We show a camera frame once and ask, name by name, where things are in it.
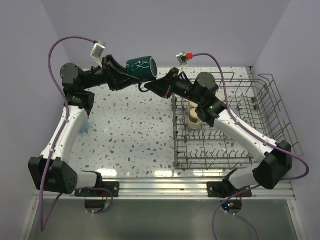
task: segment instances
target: wire dish rack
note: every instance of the wire dish rack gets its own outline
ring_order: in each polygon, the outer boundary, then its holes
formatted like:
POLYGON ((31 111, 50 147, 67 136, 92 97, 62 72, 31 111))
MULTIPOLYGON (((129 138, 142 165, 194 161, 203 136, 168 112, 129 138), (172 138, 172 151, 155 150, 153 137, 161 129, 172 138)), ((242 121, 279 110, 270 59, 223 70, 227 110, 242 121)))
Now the wire dish rack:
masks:
MULTIPOLYGON (((218 91, 223 92, 220 73, 211 74, 219 85, 218 91)), ((260 133, 277 142, 286 140, 291 144, 292 152, 302 155, 273 75, 261 74, 258 79, 253 79, 250 71, 248 75, 248 79, 235 79, 233 72, 223 73, 231 109, 260 133)), ((188 101, 179 96, 172 98, 176 169, 228 173, 232 169, 247 168, 255 163, 255 159, 245 148, 222 131, 206 123, 202 123, 202 127, 197 130, 188 128, 187 104, 188 101)))

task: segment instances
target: red connector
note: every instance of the red connector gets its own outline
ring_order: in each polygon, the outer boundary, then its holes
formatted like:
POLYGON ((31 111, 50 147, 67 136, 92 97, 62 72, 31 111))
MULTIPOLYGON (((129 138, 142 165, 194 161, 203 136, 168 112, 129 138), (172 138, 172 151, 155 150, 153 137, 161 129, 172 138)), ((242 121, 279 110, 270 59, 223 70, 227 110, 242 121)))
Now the red connector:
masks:
POLYGON ((193 56, 193 54, 191 52, 187 53, 185 56, 186 56, 187 60, 191 60, 191 59, 194 58, 194 56, 193 56))

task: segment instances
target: black bracket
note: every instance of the black bracket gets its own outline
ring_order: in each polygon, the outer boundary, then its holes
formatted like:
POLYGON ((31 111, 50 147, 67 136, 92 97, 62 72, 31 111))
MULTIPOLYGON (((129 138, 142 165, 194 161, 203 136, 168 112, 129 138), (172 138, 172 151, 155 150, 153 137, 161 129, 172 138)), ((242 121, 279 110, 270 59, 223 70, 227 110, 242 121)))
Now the black bracket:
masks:
MULTIPOLYGON (((104 181, 102 182, 102 186, 99 187, 101 189, 109 190, 114 198, 117 198, 119 195, 120 183, 118 181, 104 181)), ((104 191, 90 191, 83 189, 81 191, 75 190, 74 196, 76 197, 86 197, 86 198, 95 198, 105 196, 104 191)))
MULTIPOLYGON (((223 195, 224 192, 219 191, 219 189, 221 189, 221 184, 222 184, 222 182, 220 182, 220 181, 209 181, 206 183, 206 190, 208 192, 209 198, 220 198, 220 199, 226 198, 226 196, 223 195)), ((250 188, 250 186, 246 186, 241 189, 233 189, 232 191, 227 193, 227 196, 230 197, 230 196, 232 196, 236 193, 239 193, 243 190, 246 190, 248 188, 250 188)), ((242 197, 243 198, 251 198, 252 192, 248 191, 248 192, 242 194, 242 197)))

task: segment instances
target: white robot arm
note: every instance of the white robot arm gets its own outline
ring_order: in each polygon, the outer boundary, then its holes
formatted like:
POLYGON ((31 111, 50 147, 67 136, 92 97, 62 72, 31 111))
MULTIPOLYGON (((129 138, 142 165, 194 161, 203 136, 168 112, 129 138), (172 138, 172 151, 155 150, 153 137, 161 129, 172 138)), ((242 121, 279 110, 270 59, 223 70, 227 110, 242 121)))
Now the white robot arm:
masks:
MULTIPOLYGON (((277 142, 269 137, 264 136, 243 120, 241 120, 234 112, 232 114, 239 120, 239 122, 246 126, 251 132, 255 133, 256 135, 260 136, 262 139, 265 139, 266 142, 273 144, 276 146, 277 142)), ((258 163, 254 163, 252 166, 238 169, 235 171, 230 177, 230 183, 236 189, 242 189, 246 186, 257 185, 257 180, 254 177, 253 170, 256 169, 259 164, 265 160, 266 153, 271 153, 273 151, 272 147, 264 145, 262 142, 256 140, 253 136, 249 133, 244 131, 229 115, 227 110, 222 111, 219 114, 219 118, 214 121, 214 127, 229 137, 233 138, 237 141, 242 147, 244 147, 258 163)))
MULTIPOLYGON (((292 159, 290 156, 257 141, 237 123, 245 125, 251 132, 264 139, 265 143, 287 151, 291 151, 291 146, 285 141, 278 143, 262 135, 232 112, 237 118, 237 122, 235 122, 229 115, 226 105, 216 97, 219 87, 210 73, 200 73, 195 83, 191 83, 179 77, 177 68, 172 68, 166 76, 148 81, 145 78, 129 75, 126 69, 121 67, 111 55, 103 58, 101 64, 102 68, 99 66, 86 72, 72 63, 61 68, 60 75, 63 76, 62 85, 69 104, 69 116, 52 154, 50 169, 45 178, 45 191, 71 194, 77 189, 103 188, 100 173, 76 172, 68 165, 79 130, 94 105, 95 95, 85 89, 102 84, 108 84, 112 91, 118 91, 134 84, 140 85, 148 82, 144 87, 162 98, 167 99, 172 94, 176 94, 189 99, 198 104, 196 113, 203 122, 223 131, 248 150, 257 163, 251 167, 230 172, 217 189, 218 192, 221 192, 222 197, 231 196, 243 187, 256 184, 260 184, 266 189, 273 189, 291 169, 292 159)), ((32 157, 29 161, 28 167, 37 189, 40 189, 45 165, 52 152, 53 141, 65 121, 66 112, 67 109, 64 108, 57 130, 40 157, 32 157)))

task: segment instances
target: dark green mug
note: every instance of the dark green mug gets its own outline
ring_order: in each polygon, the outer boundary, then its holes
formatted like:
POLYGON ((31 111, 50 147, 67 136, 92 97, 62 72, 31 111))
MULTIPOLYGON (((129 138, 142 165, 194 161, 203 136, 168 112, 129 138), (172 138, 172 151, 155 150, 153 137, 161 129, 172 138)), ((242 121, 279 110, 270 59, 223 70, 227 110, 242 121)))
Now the dark green mug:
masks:
POLYGON ((152 56, 143 56, 128 60, 125 65, 126 72, 142 82, 157 79, 158 68, 152 56))

